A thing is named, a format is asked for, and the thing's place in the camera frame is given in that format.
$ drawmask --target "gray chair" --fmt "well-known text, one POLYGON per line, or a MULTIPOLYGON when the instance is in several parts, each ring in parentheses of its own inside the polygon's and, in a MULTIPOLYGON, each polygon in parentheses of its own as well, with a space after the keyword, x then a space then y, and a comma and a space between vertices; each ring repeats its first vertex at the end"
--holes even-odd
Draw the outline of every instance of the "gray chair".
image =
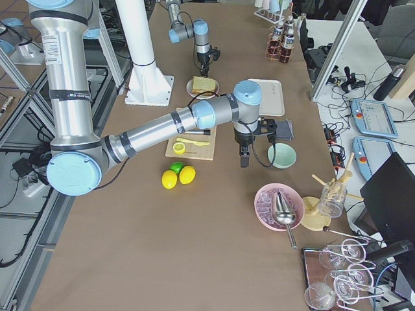
POLYGON ((415 54, 415 5, 391 8, 376 43, 387 60, 393 56, 392 62, 406 63, 415 54))

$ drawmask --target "pink bowl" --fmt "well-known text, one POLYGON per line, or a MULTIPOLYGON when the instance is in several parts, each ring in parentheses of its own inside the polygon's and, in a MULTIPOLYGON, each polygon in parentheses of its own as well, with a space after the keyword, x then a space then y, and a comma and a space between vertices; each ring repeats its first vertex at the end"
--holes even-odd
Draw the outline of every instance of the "pink bowl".
POLYGON ((296 213, 296 221, 291 228, 297 227, 304 217, 304 204, 301 196, 293 189, 282 183, 269 183, 260 188, 255 195, 255 213, 259 221, 268 229, 286 231, 285 226, 278 224, 271 215, 272 196, 281 190, 296 213))

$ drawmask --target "bottle cap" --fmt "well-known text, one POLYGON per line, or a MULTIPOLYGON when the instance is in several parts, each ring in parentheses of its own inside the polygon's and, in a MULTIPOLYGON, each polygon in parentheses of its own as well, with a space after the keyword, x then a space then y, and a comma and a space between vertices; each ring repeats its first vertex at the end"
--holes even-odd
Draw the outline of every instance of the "bottle cap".
POLYGON ((392 70, 392 76, 400 78, 405 72, 405 69, 406 68, 404 65, 396 65, 395 68, 392 70))

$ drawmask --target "computer monitor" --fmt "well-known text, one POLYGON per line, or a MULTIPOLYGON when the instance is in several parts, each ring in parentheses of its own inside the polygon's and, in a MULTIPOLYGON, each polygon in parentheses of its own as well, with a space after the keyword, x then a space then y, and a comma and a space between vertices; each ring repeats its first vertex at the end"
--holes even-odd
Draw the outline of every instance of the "computer monitor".
MULTIPOLYGON (((364 204, 389 246, 410 240, 415 244, 415 175, 397 152, 383 163, 361 189, 364 204)), ((394 256, 415 290, 415 251, 394 256)))

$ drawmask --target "light blue joint cap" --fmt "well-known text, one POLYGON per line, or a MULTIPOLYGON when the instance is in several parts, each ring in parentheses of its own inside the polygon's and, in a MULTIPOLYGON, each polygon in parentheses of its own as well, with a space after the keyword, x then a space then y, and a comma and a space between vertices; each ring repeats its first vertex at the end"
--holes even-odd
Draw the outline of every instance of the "light blue joint cap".
POLYGON ((26 0, 32 6, 43 10, 54 10, 56 8, 64 8, 75 0, 26 0))
POLYGON ((174 29, 169 30, 169 37, 171 43, 178 43, 180 41, 179 36, 174 29))
POLYGON ((98 163, 80 152, 62 152, 47 165, 47 180, 67 196, 81 196, 93 190, 102 178, 98 163))
POLYGON ((206 23, 203 19, 197 19, 193 23, 193 32, 199 36, 203 36, 207 34, 209 31, 208 23, 206 23))
POLYGON ((0 49, 7 55, 12 54, 16 50, 13 45, 5 40, 0 40, 0 49))
POLYGON ((216 125, 215 110, 212 105, 206 101, 201 100, 192 106, 193 115, 197 121, 197 127, 201 130, 212 128, 216 125))
POLYGON ((84 39, 98 39, 100 33, 101 32, 100 32, 99 28, 89 29, 87 32, 85 32, 84 39))
POLYGON ((261 87, 257 82, 244 80, 238 82, 233 89, 236 99, 244 104, 256 106, 262 101, 261 87))
POLYGON ((20 19, 14 17, 4 18, 1 20, 1 22, 9 27, 23 26, 23 22, 20 19))

